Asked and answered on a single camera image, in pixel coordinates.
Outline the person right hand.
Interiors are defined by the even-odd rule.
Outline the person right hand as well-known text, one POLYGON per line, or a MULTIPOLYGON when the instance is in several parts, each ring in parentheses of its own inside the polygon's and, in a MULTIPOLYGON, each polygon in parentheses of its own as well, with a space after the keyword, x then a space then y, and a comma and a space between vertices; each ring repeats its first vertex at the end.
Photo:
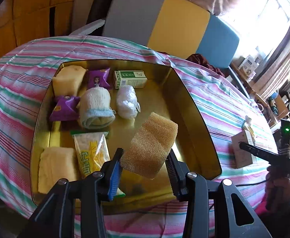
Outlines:
POLYGON ((277 212, 283 205, 290 203, 290 174, 282 173, 282 169, 269 166, 266 175, 265 195, 266 210, 277 212))

